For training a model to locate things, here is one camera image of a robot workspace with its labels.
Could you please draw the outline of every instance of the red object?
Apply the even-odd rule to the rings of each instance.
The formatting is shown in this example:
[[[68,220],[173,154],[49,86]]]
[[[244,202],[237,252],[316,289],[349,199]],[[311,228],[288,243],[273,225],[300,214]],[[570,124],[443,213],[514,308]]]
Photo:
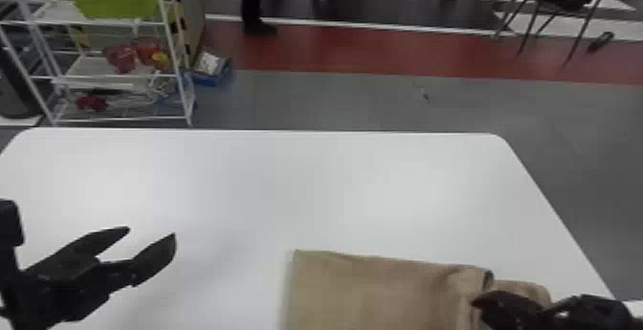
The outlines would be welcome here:
[[[76,106],[78,109],[90,108],[98,113],[107,109],[107,101],[97,96],[85,96],[76,99]]]
[[[227,21],[209,22],[203,37],[204,49],[233,58],[243,70],[643,84],[643,42],[611,41],[565,64],[573,43],[540,37],[516,56],[519,36],[281,25],[277,37],[251,37],[243,24]]]
[[[136,50],[131,45],[113,45],[103,49],[102,53],[120,74],[127,74],[136,68]]]
[[[138,38],[132,42],[139,60],[145,65],[152,65],[152,56],[161,51],[161,44],[153,38]]]

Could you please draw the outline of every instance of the small item on floor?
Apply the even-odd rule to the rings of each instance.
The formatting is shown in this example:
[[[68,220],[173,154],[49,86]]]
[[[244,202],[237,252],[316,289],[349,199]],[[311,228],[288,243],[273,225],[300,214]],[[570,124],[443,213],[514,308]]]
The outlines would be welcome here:
[[[232,60],[228,57],[214,55],[203,51],[196,58],[192,79],[197,85],[217,86],[226,74],[230,72]]]
[[[136,49],[130,44],[105,47],[102,54],[116,67],[119,74],[127,74],[136,68]]]
[[[107,101],[97,96],[84,96],[76,99],[76,107],[80,110],[89,108],[99,113],[107,109]]]
[[[606,46],[613,39],[614,39],[614,33],[612,32],[602,33],[601,36],[597,37],[596,40],[592,41],[591,44],[589,44],[588,52],[590,53],[597,52],[599,49]]]

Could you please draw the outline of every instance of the yellow object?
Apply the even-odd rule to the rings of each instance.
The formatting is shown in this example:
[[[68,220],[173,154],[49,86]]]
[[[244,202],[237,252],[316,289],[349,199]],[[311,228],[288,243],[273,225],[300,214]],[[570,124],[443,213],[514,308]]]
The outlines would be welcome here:
[[[152,55],[152,63],[154,68],[165,70],[169,67],[169,57],[164,52],[156,52]]]

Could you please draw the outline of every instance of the wire shelf rack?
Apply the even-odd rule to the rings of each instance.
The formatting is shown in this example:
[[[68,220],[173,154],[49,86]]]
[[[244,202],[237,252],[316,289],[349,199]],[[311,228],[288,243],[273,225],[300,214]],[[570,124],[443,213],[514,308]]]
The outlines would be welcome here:
[[[156,11],[146,18],[90,18],[74,0],[0,0],[0,5],[15,6],[0,18],[0,41],[52,125],[155,120],[192,125],[196,94],[188,75],[185,30],[176,27],[180,5],[177,0],[155,1]],[[30,36],[30,44],[14,46],[8,32],[16,27]],[[133,69],[119,74],[102,48],[140,37],[158,41],[167,66],[137,59]],[[159,90],[159,83],[165,89]],[[106,107],[79,106],[78,99],[87,96],[99,97]]]

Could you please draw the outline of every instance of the black shoe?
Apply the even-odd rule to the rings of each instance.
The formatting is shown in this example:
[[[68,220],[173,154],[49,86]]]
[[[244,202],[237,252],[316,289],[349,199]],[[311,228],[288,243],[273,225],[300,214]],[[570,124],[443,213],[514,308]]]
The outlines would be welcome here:
[[[277,35],[277,27],[264,22],[246,24],[243,31],[246,35]]]

